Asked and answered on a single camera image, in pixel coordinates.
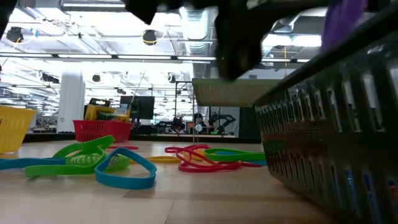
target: ceiling light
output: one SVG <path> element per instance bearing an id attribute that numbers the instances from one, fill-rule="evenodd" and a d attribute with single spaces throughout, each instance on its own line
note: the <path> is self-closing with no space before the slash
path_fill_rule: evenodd
<path id="1" fill-rule="evenodd" d="M 179 60 L 216 60 L 215 57 L 192 57 L 192 56 L 182 56 L 177 57 Z"/>
<path id="2" fill-rule="evenodd" d="M 310 61 L 310 59 L 297 59 L 298 63 L 307 63 L 309 61 Z"/>
<path id="3" fill-rule="evenodd" d="M 168 74 L 167 74 L 167 81 L 169 81 L 169 83 L 175 83 L 175 77 L 174 77 L 174 75 L 168 73 Z"/>
<path id="4" fill-rule="evenodd" d="M 122 94 L 122 95 L 126 94 L 126 91 L 124 91 L 122 89 L 117 89 L 116 92 L 119 93 L 119 94 Z"/>
<path id="5" fill-rule="evenodd" d="M 290 59 L 284 58 L 263 58 L 261 62 L 290 62 Z"/>
<path id="6" fill-rule="evenodd" d="M 64 3 L 64 7 L 120 7 L 124 8 L 124 4 L 79 4 L 79 3 Z"/>
<path id="7" fill-rule="evenodd" d="M 0 53 L 0 57 L 52 57 L 51 54 Z"/>
<path id="8" fill-rule="evenodd" d="M 297 47 L 320 47 L 322 37 L 320 35 L 297 35 L 293 38 L 292 45 Z"/>
<path id="9" fill-rule="evenodd" d="M 26 106 L 14 106 L 14 105 L 9 105 L 9 106 L 13 108 L 26 109 Z"/>
<path id="10" fill-rule="evenodd" d="M 22 35 L 21 27 L 11 27 L 6 35 L 7 40 L 14 43 L 21 43 L 24 40 L 24 35 Z"/>
<path id="11" fill-rule="evenodd" d="M 211 40 L 177 40 L 178 43 L 201 43 L 201 44 L 213 44 Z"/>
<path id="12" fill-rule="evenodd" d="M 84 54 L 75 54 L 75 55 L 58 55 L 60 58 L 112 58 L 112 55 L 84 55 Z"/>
<path id="13" fill-rule="evenodd" d="M 265 46 L 289 46 L 292 45 L 292 39 L 287 35 L 269 34 L 262 44 Z"/>
<path id="14" fill-rule="evenodd" d="M 94 82 L 100 82 L 101 81 L 100 75 L 93 75 L 93 81 Z"/>
<path id="15" fill-rule="evenodd" d="M 154 30 L 145 30 L 144 35 L 142 36 L 142 41 L 145 45 L 153 46 L 156 44 L 156 35 Z"/>
<path id="16" fill-rule="evenodd" d="M 170 60 L 170 56 L 156 56 L 156 55 L 118 55 L 120 59 L 138 59 L 138 60 Z"/>

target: ceiling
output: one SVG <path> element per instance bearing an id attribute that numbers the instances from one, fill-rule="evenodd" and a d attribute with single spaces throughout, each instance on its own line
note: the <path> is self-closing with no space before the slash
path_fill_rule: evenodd
<path id="1" fill-rule="evenodd" d="M 126 12 L 119 1 L 32 1 L 20 4 L 0 41 L 0 54 L 90 54 L 90 55 L 177 55 L 212 56 L 216 37 L 213 21 L 216 9 L 201 12 L 180 9 L 176 13 L 158 12 L 148 26 Z M 326 9 L 312 9 L 297 17 L 286 29 L 275 30 L 263 42 L 264 56 L 311 59 L 321 45 Z M 7 39 L 11 27 L 21 27 L 23 40 L 18 44 Z M 157 42 L 148 46 L 142 41 L 147 29 L 155 30 Z M 60 85 L 44 82 L 42 74 L 62 81 L 67 68 L 80 68 L 86 80 L 86 101 L 91 97 L 113 99 L 118 103 L 123 89 L 128 95 L 155 96 L 155 113 L 160 118 L 174 116 L 176 81 L 192 78 L 216 78 L 213 62 L 102 60 L 89 56 L 70 58 L 0 57 L 0 104 L 33 108 L 45 114 L 57 112 Z M 281 79 L 301 63 L 264 62 L 241 78 Z M 101 81 L 94 82 L 93 75 Z M 181 87 L 177 114 L 192 114 L 192 86 Z"/>

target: yellow basket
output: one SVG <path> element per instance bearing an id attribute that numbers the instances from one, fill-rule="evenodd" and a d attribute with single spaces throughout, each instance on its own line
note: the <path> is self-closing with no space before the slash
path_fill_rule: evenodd
<path id="1" fill-rule="evenodd" d="M 34 110 L 0 106 L 0 154 L 18 151 L 33 115 Z"/>

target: crate slot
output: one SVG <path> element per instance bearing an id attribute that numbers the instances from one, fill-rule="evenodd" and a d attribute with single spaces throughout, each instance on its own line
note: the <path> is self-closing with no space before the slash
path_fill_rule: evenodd
<path id="1" fill-rule="evenodd" d="M 366 190 L 368 191 L 368 203 L 371 209 L 372 221 L 374 224 L 381 224 L 382 221 L 380 216 L 380 210 L 379 206 L 377 205 L 376 194 L 374 193 L 372 188 L 371 177 L 367 174 L 364 174 L 363 177 Z"/>
<path id="2" fill-rule="evenodd" d="M 262 123 L 262 126 L 264 127 L 264 133 L 269 133 L 269 131 L 268 131 L 268 126 L 267 126 L 267 115 L 266 115 L 266 111 L 265 111 L 263 108 L 261 108 L 260 114 L 261 114 L 261 117 L 260 117 L 261 123 Z"/>
<path id="3" fill-rule="evenodd" d="M 341 195 L 340 195 L 340 184 L 338 182 L 337 170 L 335 170 L 335 167 L 333 165 L 331 165 L 330 171 L 331 171 L 331 178 L 333 179 L 333 188 L 335 190 L 337 206 L 342 208 L 343 201 L 342 201 Z"/>
<path id="4" fill-rule="evenodd" d="M 262 134 L 266 133 L 264 130 L 264 123 L 262 122 L 262 113 L 261 111 L 256 111 L 256 116 L 257 116 L 257 125 L 259 126 L 259 129 Z"/>
<path id="5" fill-rule="evenodd" d="M 275 159 L 276 159 L 276 172 L 279 174 L 279 165 L 280 165 L 280 160 L 279 160 L 279 156 L 276 153 L 276 151 L 274 151 L 275 153 Z"/>
<path id="6" fill-rule="evenodd" d="M 275 172 L 275 167 L 276 167 L 276 158 L 275 158 L 275 155 L 274 155 L 274 151 L 271 151 L 271 155 L 272 155 L 272 163 L 273 163 L 273 165 L 272 165 L 272 170 Z"/>
<path id="7" fill-rule="evenodd" d="M 376 87 L 374 85 L 373 76 L 368 72 L 362 76 L 363 85 L 365 87 L 370 119 L 375 131 L 384 131 L 383 118 L 381 116 L 379 100 L 377 98 Z"/>
<path id="8" fill-rule="evenodd" d="M 282 161 L 282 156 L 280 156 L 280 152 L 278 152 L 278 157 L 279 157 L 279 161 L 280 161 L 280 174 L 283 176 L 284 175 L 284 168 L 283 166 L 283 161 Z"/>
<path id="9" fill-rule="evenodd" d="M 346 169 L 346 180 L 347 180 L 347 186 L 349 190 L 349 196 L 351 197 L 351 209 L 352 211 L 357 215 L 361 216 L 359 213 L 359 206 L 358 206 L 358 197 L 356 195 L 356 189 L 354 185 L 354 180 L 353 180 L 353 175 L 351 173 L 351 170 Z"/>
<path id="10" fill-rule="evenodd" d="M 277 115 L 278 115 L 278 118 L 279 118 L 279 121 L 280 121 L 280 126 L 282 128 L 282 132 L 284 133 L 285 132 L 285 123 L 284 123 L 284 118 L 283 118 L 283 112 L 282 112 L 281 105 L 278 106 L 277 112 L 279 112 Z"/>
<path id="11" fill-rule="evenodd" d="M 299 121 L 304 121 L 304 115 L 303 115 L 303 107 L 301 105 L 301 100 L 300 98 L 297 99 L 297 111 L 298 111 L 298 120 Z"/>
<path id="12" fill-rule="evenodd" d="M 390 197 L 391 197 L 391 202 L 392 202 L 392 208 L 394 210 L 396 218 L 398 218 L 398 196 L 397 196 L 396 183 L 393 180 L 389 180 L 388 186 L 390 188 Z"/>
<path id="13" fill-rule="evenodd" d="M 331 115 L 332 115 L 333 121 L 335 123 L 335 129 L 336 129 L 336 131 L 341 132 L 341 121 L 340 121 L 340 116 L 338 113 L 335 92 L 333 90 L 329 89 L 327 91 L 327 93 L 328 93 L 328 98 L 329 98 L 329 103 L 330 103 L 330 108 L 331 108 Z"/>
<path id="14" fill-rule="evenodd" d="M 290 106 L 290 111 L 292 112 L 292 115 L 293 115 L 292 121 L 293 121 L 293 122 L 296 122 L 297 120 L 296 120 L 296 114 L 295 114 L 295 111 L 294 111 L 294 104 L 293 104 L 293 101 L 291 101 L 291 102 L 289 103 L 289 106 Z"/>
<path id="15" fill-rule="evenodd" d="M 287 164 L 286 164 L 285 154 L 282 153 L 281 157 L 282 157 L 283 163 L 284 163 L 284 165 L 285 165 L 286 178 L 289 178 L 289 175 L 287 174 Z"/>
<path id="16" fill-rule="evenodd" d="M 310 95 L 307 95 L 307 96 L 305 97 L 305 105 L 307 106 L 308 119 L 309 119 L 310 121 L 313 121 L 313 113 L 312 113 Z"/>
<path id="17" fill-rule="evenodd" d="M 271 111 L 271 113 L 272 113 L 272 119 L 274 120 L 275 131 L 277 133 L 280 133 L 279 119 L 278 119 L 278 115 L 277 115 L 277 111 L 276 111 L 275 106 L 274 106 L 274 109 Z"/>
<path id="18" fill-rule="evenodd" d="M 302 169 L 303 169 L 304 185 L 305 185 L 305 188 L 307 188 L 307 178 L 305 176 L 304 160 L 303 160 L 303 158 L 300 158 L 300 160 L 301 160 L 301 166 L 302 166 Z"/>
<path id="19" fill-rule="evenodd" d="M 311 180 L 312 180 L 312 187 L 313 187 L 313 192 L 316 194 L 317 193 L 317 186 L 315 184 L 315 177 L 313 175 L 313 166 L 312 166 L 312 161 L 308 160 L 308 163 L 310 165 L 310 172 L 311 172 Z"/>
<path id="20" fill-rule="evenodd" d="M 275 133 L 276 131 L 275 131 L 275 127 L 274 127 L 274 121 L 272 119 L 272 111 L 268 110 L 268 108 L 267 108 L 267 116 L 268 116 L 270 133 Z"/>
<path id="21" fill-rule="evenodd" d="M 297 158 L 294 157 L 294 166 L 296 168 L 297 182 L 300 184 L 299 167 L 297 166 Z"/>
<path id="22" fill-rule="evenodd" d="M 293 177 L 293 169 L 292 169 L 292 160 L 290 159 L 290 155 L 286 154 L 289 162 L 289 169 L 290 169 L 290 177 L 292 178 L 292 181 L 294 181 L 294 177 Z"/>
<path id="23" fill-rule="evenodd" d="M 390 76 L 391 76 L 392 86 L 394 87 L 394 91 L 396 93 L 397 97 L 396 100 L 398 100 L 398 65 L 397 64 L 393 65 L 390 68 Z"/>
<path id="24" fill-rule="evenodd" d="M 359 125 L 358 112 L 356 110 L 356 105 L 353 96 L 353 90 L 351 88 L 351 83 L 349 81 L 343 82 L 343 94 L 345 97 L 345 103 L 348 110 L 349 123 L 353 131 L 361 131 Z"/>
<path id="25" fill-rule="evenodd" d="M 285 110 L 285 120 L 287 123 L 289 123 L 293 119 L 291 119 L 291 117 L 289 116 L 289 111 L 287 109 L 286 103 L 284 103 L 283 106 L 284 106 L 284 110 Z"/>
<path id="26" fill-rule="evenodd" d="M 319 90 L 315 92 L 315 103 L 317 104 L 319 118 L 325 119 L 325 113 L 323 112 L 323 105 L 321 100 L 321 92 Z"/>
<path id="27" fill-rule="evenodd" d="M 267 124 L 268 133 L 273 133 L 271 118 L 269 117 L 268 109 L 265 110 L 265 122 Z"/>
<path id="28" fill-rule="evenodd" d="M 324 180 L 324 178 L 323 178 L 323 166 L 322 166 L 322 163 L 318 163 L 318 165 L 319 165 L 319 173 L 321 173 L 321 183 L 322 183 L 322 185 L 324 185 L 325 184 L 325 180 Z"/>
<path id="29" fill-rule="evenodd" d="M 261 125 L 261 128 L 262 128 L 262 132 L 263 133 L 268 133 L 268 130 L 266 128 L 266 122 L 265 122 L 265 116 L 264 116 L 264 111 L 263 110 L 260 110 L 259 118 L 260 118 L 259 120 L 260 120 L 260 125 Z"/>

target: wooden floor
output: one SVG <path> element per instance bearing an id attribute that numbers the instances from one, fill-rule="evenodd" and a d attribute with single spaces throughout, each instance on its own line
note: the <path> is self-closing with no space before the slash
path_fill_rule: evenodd
<path id="1" fill-rule="evenodd" d="M 51 157 L 74 141 L 24 144 L 3 157 Z M 142 156 L 166 155 L 164 147 L 186 143 L 127 142 Z M 261 151 L 256 144 L 214 144 Z M 264 168 L 209 174 L 157 164 L 155 186 L 148 190 L 106 187 L 94 175 L 25 179 L 20 169 L 0 170 L 0 221 L 26 224 L 257 224 L 333 223 L 314 205 L 295 195 Z M 120 175 L 146 175 L 137 165 Z"/>

